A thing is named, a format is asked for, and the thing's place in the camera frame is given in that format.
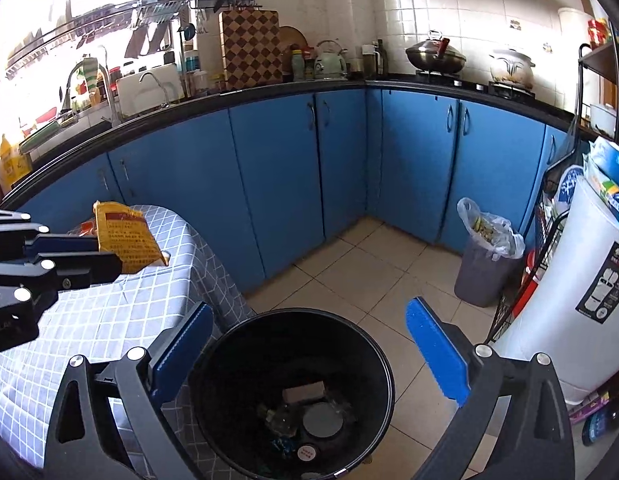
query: white plastic bag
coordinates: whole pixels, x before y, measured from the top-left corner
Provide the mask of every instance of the white plastic bag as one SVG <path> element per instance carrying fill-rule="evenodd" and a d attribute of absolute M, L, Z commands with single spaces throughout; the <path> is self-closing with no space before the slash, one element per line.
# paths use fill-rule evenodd
<path fill-rule="evenodd" d="M 525 253 L 525 240 L 520 234 L 513 232 L 512 222 L 509 220 L 482 213 L 478 204 L 470 198 L 461 198 L 457 210 L 469 235 L 479 246 L 490 252 L 495 262 L 501 257 L 517 260 Z M 480 224 L 491 232 L 491 242 L 474 230 L 479 220 Z"/>

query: black countertop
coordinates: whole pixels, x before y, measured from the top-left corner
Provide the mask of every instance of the black countertop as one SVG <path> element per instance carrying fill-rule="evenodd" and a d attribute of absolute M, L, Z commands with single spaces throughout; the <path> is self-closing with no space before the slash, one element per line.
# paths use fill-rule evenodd
<path fill-rule="evenodd" d="M 110 152 L 145 134 L 166 128 L 172 124 L 180 123 L 192 117 L 209 114 L 224 108 L 288 95 L 361 88 L 404 90 L 425 92 L 486 104 L 529 117 L 563 131 L 567 131 L 569 123 L 573 118 L 573 114 L 542 102 L 537 102 L 534 106 L 530 106 L 499 96 L 490 95 L 486 92 L 419 83 L 410 79 L 412 79 L 410 76 L 397 75 L 389 80 L 383 81 L 304 81 L 300 83 L 286 83 L 227 92 L 176 104 L 169 108 L 157 110 L 141 116 L 140 118 L 128 121 L 116 128 L 98 133 L 89 139 L 85 139 L 85 136 L 79 136 L 77 140 L 74 141 L 75 144 L 73 146 L 70 146 L 68 142 L 64 143 L 64 147 L 67 146 L 68 148 L 67 151 L 20 181 L 17 186 L 5 196 L 0 207 L 8 210 L 20 208 L 40 191 L 62 176 L 83 165 L 88 160 L 102 153 Z"/>

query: checkered cutting board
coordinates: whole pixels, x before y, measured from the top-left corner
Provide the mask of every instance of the checkered cutting board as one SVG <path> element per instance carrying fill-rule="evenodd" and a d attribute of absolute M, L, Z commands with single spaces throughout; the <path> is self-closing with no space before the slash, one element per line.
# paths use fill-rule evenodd
<path fill-rule="evenodd" d="M 278 12 L 227 10 L 219 16 L 225 80 L 229 90 L 283 82 Z"/>

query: yellow snack bag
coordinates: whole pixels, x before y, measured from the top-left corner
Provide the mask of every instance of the yellow snack bag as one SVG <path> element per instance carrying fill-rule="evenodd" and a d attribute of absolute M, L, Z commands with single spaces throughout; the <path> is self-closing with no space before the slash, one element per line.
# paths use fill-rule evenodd
<path fill-rule="evenodd" d="M 98 250 L 116 254 L 122 274 L 135 274 L 157 260 L 167 266 L 142 213 L 118 202 L 96 202 L 94 215 Z"/>

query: black label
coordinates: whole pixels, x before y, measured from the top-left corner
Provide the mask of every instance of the black label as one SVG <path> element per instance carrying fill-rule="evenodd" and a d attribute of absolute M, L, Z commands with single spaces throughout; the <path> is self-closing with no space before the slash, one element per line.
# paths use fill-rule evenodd
<path fill-rule="evenodd" d="M 614 242 L 592 285 L 576 309 L 584 316 L 604 323 L 619 304 L 619 244 Z"/>

